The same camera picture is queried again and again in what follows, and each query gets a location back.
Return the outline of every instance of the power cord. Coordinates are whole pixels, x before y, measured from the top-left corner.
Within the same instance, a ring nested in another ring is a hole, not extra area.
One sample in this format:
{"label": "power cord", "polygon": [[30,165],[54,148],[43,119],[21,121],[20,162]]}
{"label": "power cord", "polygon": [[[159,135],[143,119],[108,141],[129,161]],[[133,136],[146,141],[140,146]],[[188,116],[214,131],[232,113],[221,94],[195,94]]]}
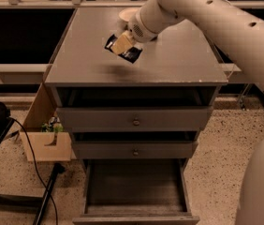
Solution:
{"label": "power cord", "polygon": [[[35,164],[35,168],[36,168],[36,172],[37,172],[37,176],[39,178],[39,181],[42,183],[42,185],[44,186],[44,188],[47,190],[47,186],[46,184],[44,183],[44,181],[42,180],[40,174],[39,174],[39,171],[38,171],[38,168],[37,168],[37,162],[36,162],[36,156],[35,156],[35,152],[32,148],[32,145],[30,143],[30,139],[29,139],[29,136],[28,136],[28,133],[26,131],[26,129],[23,127],[23,125],[15,118],[12,118],[10,117],[14,122],[16,122],[21,128],[22,130],[24,131],[25,133],[25,136],[27,138],[27,141],[28,141],[28,144],[30,146],[30,150],[31,150],[31,153],[32,153],[32,157],[33,157],[33,161],[34,161],[34,164]],[[56,204],[55,204],[55,201],[52,197],[52,195],[50,195],[50,198],[51,198],[51,202],[53,203],[53,206],[54,206],[54,209],[55,209],[55,219],[56,219],[56,225],[58,225],[58,212],[57,212],[57,207],[56,207]]]}

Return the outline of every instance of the open cardboard box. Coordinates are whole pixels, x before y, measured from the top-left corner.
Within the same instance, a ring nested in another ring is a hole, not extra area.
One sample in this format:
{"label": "open cardboard box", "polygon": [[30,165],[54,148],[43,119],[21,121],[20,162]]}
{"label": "open cardboard box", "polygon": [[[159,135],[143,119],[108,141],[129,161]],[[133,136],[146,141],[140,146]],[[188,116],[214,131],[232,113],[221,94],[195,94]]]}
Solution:
{"label": "open cardboard box", "polygon": [[[54,116],[55,107],[51,103],[50,97],[43,84],[40,85],[36,98],[23,123],[30,143],[33,147],[36,161],[70,161],[72,147],[69,134],[67,132],[57,133],[55,145],[48,145],[54,141],[53,132],[40,132],[41,125],[48,123]],[[20,137],[28,161],[33,161],[32,152],[24,131],[21,129]]]}

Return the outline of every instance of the speckled floor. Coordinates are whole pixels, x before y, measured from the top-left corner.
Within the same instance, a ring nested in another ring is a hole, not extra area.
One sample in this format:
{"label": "speckled floor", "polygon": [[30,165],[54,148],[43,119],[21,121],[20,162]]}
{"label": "speckled floor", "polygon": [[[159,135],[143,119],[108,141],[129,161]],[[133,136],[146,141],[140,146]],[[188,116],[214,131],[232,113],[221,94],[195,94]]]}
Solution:
{"label": "speckled floor", "polygon": [[[28,103],[7,104],[11,115],[23,122]],[[185,180],[193,215],[199,225],[234,224],[243,173],[254,148],[264,138],[264,109],[257,98],[246,100],[242,111],[234,98],[218,98],[213,115],[199,137],[199,146],[190,159]],[[14,125],[10,131],[17,130]],[[59,224],[72,224],[80,214],[85,174],[77,160],[62,163],[66,172],[57,178],[52,196]],[[52,163],[38,163],[44,180],[51,174]],[[0,193],[41,196],[44,188],[32,163],[27,162],[20,139],[9,139],[0,146]],[[32,224],[35,214],[0,210],[0,225]],[[51,202],[43,224],[55,224]]]}

